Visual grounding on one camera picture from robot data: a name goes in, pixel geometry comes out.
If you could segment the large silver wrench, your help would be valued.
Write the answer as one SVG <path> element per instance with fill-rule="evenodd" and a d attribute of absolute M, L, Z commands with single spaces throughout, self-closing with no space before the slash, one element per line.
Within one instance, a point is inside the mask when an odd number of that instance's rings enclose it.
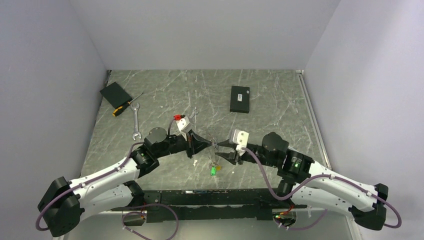
<path fill-rule="evenodd" d="M 139 120 L 138 120 L 138 111 L 140 108 L 140 104 L 137 102 L 132 102 L 130 104 L 130 108 L 133 112 L 133 134 L 132 139 L 134 141 L 140 140 L 142 138 L 142 134 L 139 131 Z"/>

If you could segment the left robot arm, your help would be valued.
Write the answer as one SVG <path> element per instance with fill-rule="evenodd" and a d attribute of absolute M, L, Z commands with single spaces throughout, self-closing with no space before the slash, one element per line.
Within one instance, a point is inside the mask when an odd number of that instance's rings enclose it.
<path fill-rule="evenodd" d="M 159 158 L 180 152 L 192 158 L 211 145 L 193 130 L 176 135 L 153 128 L 117 163 L 73 180 L 63 176 L 53 180 L 37 205 L 35 228 L 59 237 L 98 212 L 120 207 L 137 210 L 144 203 L 144 193 L 135 181 L 156 169 Z"/>

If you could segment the yellow handled screwdriver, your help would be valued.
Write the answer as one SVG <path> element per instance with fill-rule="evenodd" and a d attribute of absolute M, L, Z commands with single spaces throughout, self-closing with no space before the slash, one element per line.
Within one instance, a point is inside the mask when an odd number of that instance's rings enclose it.
<path fill-rule="evenodd" d="M 128 101 L 127 103 L 124 103 L 122 106 L 119 106 L 118 108 L 116 108 L 113 112 L 112 115 L 114 117 L 119 116 L 120 114 L 122 114 L 122 112 L 128 108 L 132 102 L 134 102 L 137 98 L 139 98 L 140 96 L 142 96 L 144 94 L 144 92 L 142 92 L 141 94 L 139 94 L 138 96 L 136 96 L 134 99 Z"/>

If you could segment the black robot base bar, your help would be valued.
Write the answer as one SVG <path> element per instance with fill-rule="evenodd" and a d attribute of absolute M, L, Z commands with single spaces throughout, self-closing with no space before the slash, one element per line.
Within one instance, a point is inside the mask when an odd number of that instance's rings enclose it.
<path fill-rule="evenodd" d="M 291 199 L 277 200 L 267 188 L 146 190 L 144 202 L 116 211 L 142 210 L 148 223 L 182 220 L 254 219 L 271 221 L 279 210 L 304 209 Z"/>

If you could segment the aluminium rail right side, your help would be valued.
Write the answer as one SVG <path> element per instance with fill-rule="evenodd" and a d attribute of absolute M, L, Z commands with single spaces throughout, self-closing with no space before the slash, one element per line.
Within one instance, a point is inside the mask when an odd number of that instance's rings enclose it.
<path fill-rule="evenodd" d="M 311 176 L 315 178 L 296 191 L 296 193 L 292 195 L 291 200 L 296 204 L 307 205 L 309 208 L 327 209 L 331 212 L 348 215 L 350 213 L 348 208 L 352 206 L 345 199 L 349 188 L 347 184 L 335 179 L 335 176 L 339 176 L 339 174 L 332 171 L 332 166 L 329 162 L 328 154 L 324 146 L 324 141 L 306 90 L 301 70 L 296 71 L 296 77 L 304 96 L 313 133 L 318 144 L 320 159 L 323 160 L 323 164 L 316 161 L 311 165 L 309 172 Z"/>

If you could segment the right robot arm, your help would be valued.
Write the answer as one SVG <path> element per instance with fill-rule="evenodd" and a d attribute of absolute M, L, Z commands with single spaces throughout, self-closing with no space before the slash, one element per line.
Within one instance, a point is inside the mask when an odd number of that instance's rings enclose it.
<path fill-rule="evenodd" d="M 289 147 L 277 133 L 265 135 L 260 145 L 248 142 L 249 134 L 237 130 L 218 146 L 232 148 L 218 152 L 233 165 L 256 163 L 276 203 L 307 205 L 338 212 L 352 218 L 361 227 L 379 231 L 386 221 L 385 201 L 388 187 L 368 185 L 344 177 L 311 157 Z"/>

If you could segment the black box on table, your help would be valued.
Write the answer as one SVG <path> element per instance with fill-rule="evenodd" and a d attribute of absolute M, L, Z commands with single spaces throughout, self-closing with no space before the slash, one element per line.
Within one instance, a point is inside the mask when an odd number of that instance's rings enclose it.
<path fill-rule="evenodd" d="M 229 111 L 248 114 L 250 112 L 250 88 L 231 86 Z"/>

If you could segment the small silver wrench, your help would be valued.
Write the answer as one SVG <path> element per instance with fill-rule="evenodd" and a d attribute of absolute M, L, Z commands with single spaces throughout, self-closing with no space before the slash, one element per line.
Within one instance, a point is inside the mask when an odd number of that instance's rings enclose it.
<path fill-rule="evenodd" d="M 191 114 L 189 115 L 189 118 L 192 120 L 200 111 L 197 109 L 197 107 L 194 107 L 192 109 Z"/>

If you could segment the steel key holder plate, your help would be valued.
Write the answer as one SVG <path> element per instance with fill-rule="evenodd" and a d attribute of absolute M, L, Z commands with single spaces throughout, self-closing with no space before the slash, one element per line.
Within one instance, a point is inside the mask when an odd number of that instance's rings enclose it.
<path fill-rule="evenodd" d="M 219 157 L 216 153 L 219 152 L 219 139 L 212 135 L 210 132 L 207 132 L 207 138 L 210 141 L 210 146 L 206 148 L 208 159 L 209 159 L 209 167 L 212 169 L 219 165 Z"/>

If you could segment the green key tag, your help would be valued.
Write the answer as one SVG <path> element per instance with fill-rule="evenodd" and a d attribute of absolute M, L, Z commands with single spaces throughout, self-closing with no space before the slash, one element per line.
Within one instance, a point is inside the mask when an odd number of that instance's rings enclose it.
<path fill-rule="evenodd" d="M 215 176 L 216 174 L 217 174 L 217 168 L 215 166 L 213 166 L 210 170 L 210 175 Z"/>

